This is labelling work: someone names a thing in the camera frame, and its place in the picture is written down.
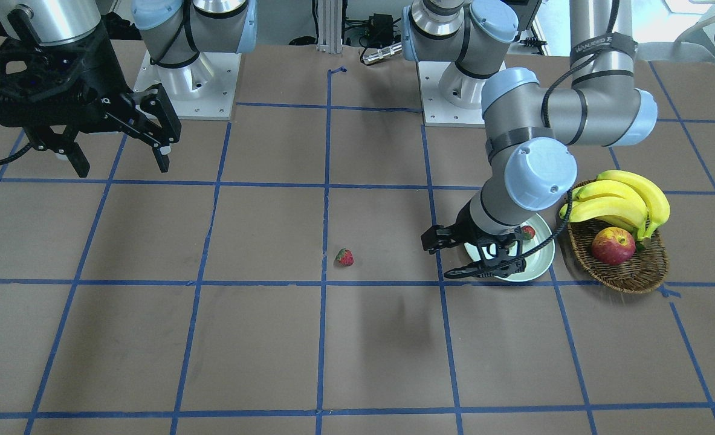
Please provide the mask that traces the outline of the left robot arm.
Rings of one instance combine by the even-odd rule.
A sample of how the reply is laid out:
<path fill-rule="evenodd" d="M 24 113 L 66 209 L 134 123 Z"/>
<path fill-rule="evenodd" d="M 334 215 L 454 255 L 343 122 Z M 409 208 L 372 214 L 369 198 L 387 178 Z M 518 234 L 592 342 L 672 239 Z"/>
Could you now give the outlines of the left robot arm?
<path fill-rule="evenodd" d="M 658 104 L 635 86 L 637 44 L 629 1 L 572 1 L 569 69 L 543 88 L 525 67 L 503 68 L 518 32 L 514 10 L 501 1 L 415 1 L 401 19 L 404 57 L 451 62 L 464 79 L 481 82 L 480 109 L 490 179 L 451 226 L 424 232 L 435 254 L 469 244 L 477 259 L 447 279 L 507 277 L 523 272 L 520 227 L 559 200 L 570 201 L 577 179 L 572 145 L 630 146 L 645 140 Z"/>

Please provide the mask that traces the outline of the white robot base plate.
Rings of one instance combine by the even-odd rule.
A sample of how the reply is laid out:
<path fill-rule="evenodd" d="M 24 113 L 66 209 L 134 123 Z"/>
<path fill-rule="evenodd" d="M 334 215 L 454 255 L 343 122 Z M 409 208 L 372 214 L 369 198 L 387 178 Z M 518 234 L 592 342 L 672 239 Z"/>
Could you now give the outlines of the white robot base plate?
<path fill-rule="evenodd" d="M 229 121 L 238 85 L 239 53 L 201 53 L 180 69 L 152 65 L 145 53 L 133 89 L 161 83 L 181 120 Z"/>

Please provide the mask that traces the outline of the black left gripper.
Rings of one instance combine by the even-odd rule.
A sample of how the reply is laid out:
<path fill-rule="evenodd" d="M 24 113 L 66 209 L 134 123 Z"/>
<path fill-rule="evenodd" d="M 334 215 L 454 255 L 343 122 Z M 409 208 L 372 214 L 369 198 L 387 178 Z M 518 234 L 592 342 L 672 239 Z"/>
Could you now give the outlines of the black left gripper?
<path fill-rule="evenodd" d="M 491 220 L 481 200 L 470 200 L 459 210 L 454 225 L 433 225 L 427 229 L 421 235 L 421 245 L 427 253 L 437 253 L 465 243 L 478 245 L 494 242 L 501 234 L 503 227 Z M 443 276 L 445 279 L 465 279 L 479 277 L 484 272 L 480 265 L 464 265 L 444 272 Z"/>

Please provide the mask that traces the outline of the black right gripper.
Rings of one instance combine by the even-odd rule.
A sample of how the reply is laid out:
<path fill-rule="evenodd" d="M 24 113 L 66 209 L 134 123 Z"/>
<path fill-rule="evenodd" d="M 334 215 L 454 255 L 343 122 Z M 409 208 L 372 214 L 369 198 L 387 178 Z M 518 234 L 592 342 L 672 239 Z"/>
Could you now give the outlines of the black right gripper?
<path fill-rule="evenodd" d="M 76 142 L 77 127 L 109 119 L 120 132 L 146 143 L 162 173 L 169 152 L 181 136 L 181 122 L 162 83 L 132 92 L 105 25 L 75 42 L 35 47 L 7 38 L 0 46 L 0 125 L 28 127 L 37 151 L 49 150 L 67 160 L 78 177 L 90 164 Z"/>

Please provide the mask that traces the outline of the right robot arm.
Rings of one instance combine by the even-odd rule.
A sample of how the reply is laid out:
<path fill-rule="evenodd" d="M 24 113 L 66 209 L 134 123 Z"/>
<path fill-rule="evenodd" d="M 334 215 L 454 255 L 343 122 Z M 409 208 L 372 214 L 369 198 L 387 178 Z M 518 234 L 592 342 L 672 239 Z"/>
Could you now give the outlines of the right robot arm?
<path fill-rule="evenodd" d="M 132 17 L 159 81 L 134 91 L 94 1 L 0 1 L 0 125 L 20 127 L 31 149 L 90 164 L 79 133 L 122 132 L 144 141 L 162 173 L 181 137 L 174 101 L 205 96 L 216 80 L 207 53 L 249 53 L 257 42 L 255 1 L 133 1 Z"/>

